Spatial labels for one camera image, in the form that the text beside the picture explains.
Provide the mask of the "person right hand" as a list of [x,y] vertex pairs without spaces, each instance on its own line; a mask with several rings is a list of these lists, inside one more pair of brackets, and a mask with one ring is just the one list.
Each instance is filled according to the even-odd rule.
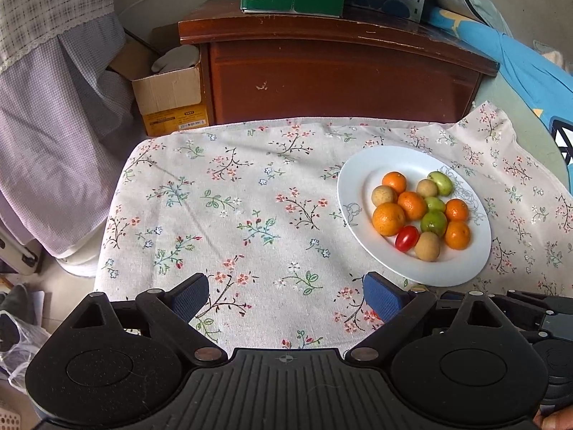
[[547,416],[538,412],[533,422],[541,430],[573,430],[573,407],[563,408]]

